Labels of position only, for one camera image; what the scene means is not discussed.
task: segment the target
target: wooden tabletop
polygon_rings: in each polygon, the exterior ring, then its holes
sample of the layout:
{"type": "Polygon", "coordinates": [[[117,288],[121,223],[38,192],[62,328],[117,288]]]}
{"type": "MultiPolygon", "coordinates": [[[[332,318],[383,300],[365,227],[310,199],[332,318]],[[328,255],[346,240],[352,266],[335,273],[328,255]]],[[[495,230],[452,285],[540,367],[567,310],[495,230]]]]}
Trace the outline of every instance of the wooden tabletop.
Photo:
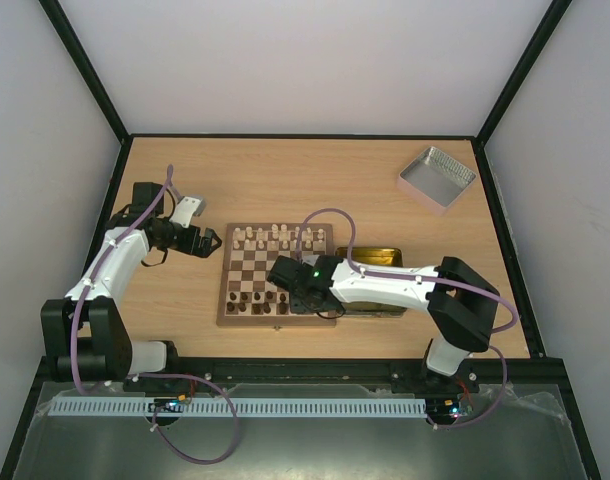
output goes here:
{"type": "MultiPolygon", "coordinates": [[[[356,221],[357,246],[400,248],[409,267],[458,257],[512,299],[479,179],[442,217],[396,188],[398,173],[430,145],[478,172],[470,142],[460,140],[136,138],[114,211],[129,203],[134,182],[163,183],[171,163],[180,192],[207,199],[193,223],[223,237],[227,223],[300,222],[314,210],[339,207],[356,221]]],[[[336,246],[347,244],[344,218],[316,221],[333,225],[336,246]]],[[[336,328],[219,328],[222,262],[221,248],[208,259],[172,251],[162,266],[138,267],[120,306],[132,339],[173,340],[180,355],[197,357],[419,358],[438,333],[427,314],[411,310],[395,319],[345,317],[336,328]]],[[[496,325],[509,318],[499,307],[496,325]]],[[[519,326],[492,344],[508,357],[528,356],[519,326]]]]}

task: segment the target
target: white robotic arm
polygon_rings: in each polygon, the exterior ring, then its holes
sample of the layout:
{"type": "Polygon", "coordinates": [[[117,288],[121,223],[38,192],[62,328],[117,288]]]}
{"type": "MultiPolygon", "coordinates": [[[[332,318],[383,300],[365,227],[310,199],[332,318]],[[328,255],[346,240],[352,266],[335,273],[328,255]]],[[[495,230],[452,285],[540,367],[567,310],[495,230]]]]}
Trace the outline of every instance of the white robotic arm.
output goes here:
{"type": "Polygon", "coordinates": [[[456,290],[450,295],[441,275],[498,293],[462,261],[446,257],[440,266],[398,268],[366,265],[333,256],[309,256],[303,263],[279,257],[268,281],[290,292],[297,313],[344,310],[342,304],[374,302],[428,313],[440,333],[432,340],[426,366],[444,376],[454,375],[470,352],[485,351],[496,315],[496,302],[456,290]]]}
{"type": "Polygon", "coordinates": [[[201,236],[200,228],[190,224],[192,217],[199,216],[205,208],[202,197],[183,197],[169,218],[157,218],[163,211],[161,203],[140,225],[130,227],[151,203],[148,194],[160,189],[152,185],[135,185],[134,198],[141,202],[133,200],[134,203],[112,218],[98,254],[65,298],[48,300],[43,306],[41,321],[52,378],[70,378],[67,355],[70,348],[63,341],[71,335],[73,306],[81,301],[86,307],[81,309],[80,321],[89,323],[92,333],[91,338],[78,340],[77,363],[82,378],[120,380],[126,374],[165,368],[167,345],[162,341],[131,341],[117,307],[134,271],[152,247],[163,250],[165,255],[171,249],[207,257],[221,245],[221,240],[211,229],[205,229],[201,236]]]}

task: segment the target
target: chessboard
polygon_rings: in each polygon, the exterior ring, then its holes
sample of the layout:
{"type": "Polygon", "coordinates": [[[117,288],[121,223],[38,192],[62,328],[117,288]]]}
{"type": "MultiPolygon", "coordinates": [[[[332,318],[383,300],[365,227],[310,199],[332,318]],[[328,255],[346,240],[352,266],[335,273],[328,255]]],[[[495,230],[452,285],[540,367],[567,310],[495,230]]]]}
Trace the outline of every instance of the chessboard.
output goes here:
{"type": "MultiPolygon", "coordinates": [[[[267,281],[279,255],[296,258],[297,223],[230,223],[218,300],[219,327],[334,327],[335,320],[294,314],[289,292],[267,281]]],[[[310,224],[302,235],[302,255],[333,255],[332,226],[310,224]]]]}

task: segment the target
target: cable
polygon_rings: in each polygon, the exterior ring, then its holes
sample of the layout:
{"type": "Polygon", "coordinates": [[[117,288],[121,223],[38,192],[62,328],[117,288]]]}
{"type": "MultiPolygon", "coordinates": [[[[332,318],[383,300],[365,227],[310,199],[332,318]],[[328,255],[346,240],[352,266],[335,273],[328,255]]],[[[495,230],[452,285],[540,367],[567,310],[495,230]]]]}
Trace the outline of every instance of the cable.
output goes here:
{"type": "Polygon", "coordinates": [[[187,455],[186,453],[181,452],[178,448],[176,448],[172,444],[172,442],[170,442],[170,440],[167,438],[167,436],[163,433],[163,430],[161,430],[161,428],[156,423],[156,418],[158,417],[158,414],[163,409],[163,407],[156,408],[156,410],[154,410],[154,415],[152,416],[152,424],[153,424],[152,429],[156,430],[158,432],[161,439],[163,440],[163,442],[165,443],[167,448],[169,448],[172,451],[172,453],[174,453],[181,459],[183,459],[187,462],[193,463],[195,465],[213,465],[215,463],[222,462],[227,457],[229,457],[232,453],[234,453],[234,450],[236,450],[236,447],[238,447],[238,444],[240,443],[240,440],[241,440],[240,418],[238,417],[238,414],[236,412],[236,407],[234,406],[234,402],[232,402],[232,399],[229,398],[229,396],[218,385],[210,382],[209,380],[205,380],[204,378],[197,377],[195,375],[186,375],[183,373],[139,373],[138,376],[145,377],[145,378],[181,378],[181,379],[187,379],[190,381],[194,380],[194,381],[203,383],[203,384],[207,385],[208,387],[210,387],[212,390],[214,390],[216,393],[218,393],[221,397],[223,397],[223,399],[227,402],[227,405],[229,406],[230,411],[232,412],[232,418],[234,420],[234,433],[232,435],[232,441],[230,442],[229,446],[227,447],[225,452],[222,455],[220,455],[219,457],[213,458],[211,460],[201,460],[199,458],[194,458],[194,457],[187,455]]]}
{"type": "Polygon", "coordinates": [[[337,318],[341,318],[345,315],[345,312],[343,311],[343,313],[336,315],[335,317],[326,317],[324,315],[321,315],[321,312],[315,312],[316,315],[318,315],[319,317],[321,317],[324,320],[336,320],[337,318]]]}
{"type": "Polygon", "coordinates": [[[170,213],[167,218],[172,218],[174,216],[174,212],[176,212],[176,199],[174,198],[174,194],[172,193],[172,191],[169,188],[167,189],[167,193],[169,193],[169,198],[172,199],[172,213],[170,213]]]}
{"type": "Polygon", "coordinates": [[[501,382],[501,388],[498,392],[498,396],[494,399],[494,402],[489,406],[489,408],[487,410],[485,410],[483,413],[481,413],[478,417],[473,418],[472,420],[468,420],[463,423],[453,423],[452,425],[438,425],[437,423],[434,422],[434,420],[432,420],[428,416],[427,421],[430,423],[430,425],[432,426],[432,428],[434,430],[449,430],[452,428],[461,428],[461,427],[468,427],[468,426],[474,425],[475,423],[480,422],[484,418],[489,417],[492,414],[492,412],[498,408],[498,406],[501,403],[501,399],[503,398],[503,395],[505,394],[505,387],[507,386],[507,362],[505,361],[505,357],[503,356],[503,354],[501,353],[501,351],[498,348],[494,347],[493,345],[490,345],[489,348],[491,350],[494,350],[498,354],[498,358],[500,358],[501,365],[503,366],[503,380],[501,382]]]}
{"type": "Polygon", "coordinates": [[[176,197],[176,200],[178,200],[180,202],[183,199],[181,192],[178,191],[178,189],[174,186],[174,184],[172,182],[169,183],[169,188],[172,191],[172,193],[174,194],[174,196],[176,197]]]}
{"type": "MultiPolygon", "coordinates": [[[[132,233],[136,229],[136,227],[143,223],[143,221],[147,219],[149,214],[152,213],[154,208],[156,208],[156,205],[158,205],[158,202],[160,202],[161,198],[163,198],[163,195],[165,195],[165,192],[169,188],[169,185],[172,183],[173,173],[174,167],[172,165],[168,165],[167,178],[165,179],[163,187],[156,194],[156,197],[154,197],[154,200],[152,201],[150,206],[145,209],[145,211],[134,221],[134,223],[132,223],[123,233],[116,237],[113,244],[108,245],[107,248],[103,251],[103,253],[98,258],[98,261],[94,264],[89,278],[86,279],[88,280],[89,284],[94,284],[94,281],[98,276],[98,272],[100,272],[103,264],[105,263],[109,255],[112,253],[112,251],[114,251],[116,246],[118,246],[120,242],[122,242],[130,233],[132,233]]],[[[83,387],[83,384],[81,382],[81,376],[78,371],[78,328],[81,323],[81,312],[83,310],[83,304],[85,303],[85,299],[87,298],[87,295],[89,294],[90,290],[91,285],[85,285],[85,287],[83,287],[83,291],[78,297],[78,301],[76,302],[76,306],[74,307],[74,316],[72,317],[72,331],[69,342],[69,352],[72,363],[72,379],[74,380],[76,390],[81,395],[87,395],[89,391],[86,390],[85,387],[83,387]]]]}
{"type": "Polygon", "coordinates": [[[454,287],[454,288],[460,288],[462,290],[469,290],[470,292],[477,293],[478,295],[482,295],[483,297],[487,297],[491,300],[494,300],[495,302],[500,303],[501,305],[503,305],[505,308],[507,308],[510,311],[510,313],[512,314],[512,319],[509,322],[507,322],[505,325],[501,325],[500,327],[493,328],[492,333],[500,333],[500,332],[504,332],[505,330],[509,330],[514,325],[516,325],[516,323],[518,322],[518,319],[519,319],[518,310],[516,310],[516,307],[514,305],[512,305],[509,301],[505,300],[503,297],[501,297],[499,295],[496,295],[495,293],[488,292],[487,290],[484,290],[479,287],[475,287],[473,285],[469,285],[468,283],[457,282],[456,280],[450,280],[448,278],[428,277],[426,275],[413,275],[413,274],[397,275],[394,273],[374,272],[374,271],[370,271],[369,269],[364,269],[364,271],[362,272],[361,269],[358,267],[358,265],[356,265],[356,263],[354,263],[354,259],[352,258],[352,249],[354,248],[354,241],[356,240],[356,224],[354,223],[354,220],[352,219],[352,217],[347,212],[345,212],[344,210],[341,210],[340,208],[322,208],[320,210],[316,210],[313,213],[310,213],[305,218],[305,220],[303,220],[300,230],[298,231],[298,238],[296,240],[296,258],[297,259],[299,259],[299,260],[301,259],[301,242],[302,242],[303,230],[305,229],[305,227],[307,226],[307,224],[309,223],[309,221],[312,218],[314,218],[317,215],[320,215],[321,213],[338,213],[339,215],[342,215],[343,217],[345,217],[347,219],[347,221],[349,222],[349,225],[352,230],[352,234],[350,236],[349,243],[347,244],[347,263],[349,264],[350,268],[352,270],[354,270],[356,273],[359,273],[361,275],[366,275],[368,277],[393,278],[394,280],[411,280],[414,282],[420,280],[421,282],[440,283],[442,285],[447,285],[447,286],[454,287]]]}

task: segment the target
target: metal tin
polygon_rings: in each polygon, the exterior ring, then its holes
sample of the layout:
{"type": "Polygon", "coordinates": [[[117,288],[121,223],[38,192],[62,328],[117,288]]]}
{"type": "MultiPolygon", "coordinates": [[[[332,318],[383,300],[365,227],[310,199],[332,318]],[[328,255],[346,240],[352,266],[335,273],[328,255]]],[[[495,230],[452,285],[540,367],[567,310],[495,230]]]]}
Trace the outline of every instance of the metal tin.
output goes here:
{"type": "MultiPolygon", "coordinates": [[[[336,255],[346,257],[347,247],[338,247],[336,255]]],[[[403,266],[403,253],[398,248],[354,247],[352,258],[368,265],[403,266]]],[[[403,307],[373,302],[352,302],[345,303],[343,306],[345,316],[349,317],[400,317],[407,310],[403,307]]]]}
{"type": "Polygon", "coordinates": [[[469,188],[476,173],[436,147],[429,147],[399,175],[397,186],[437,215],[469,188]]]}

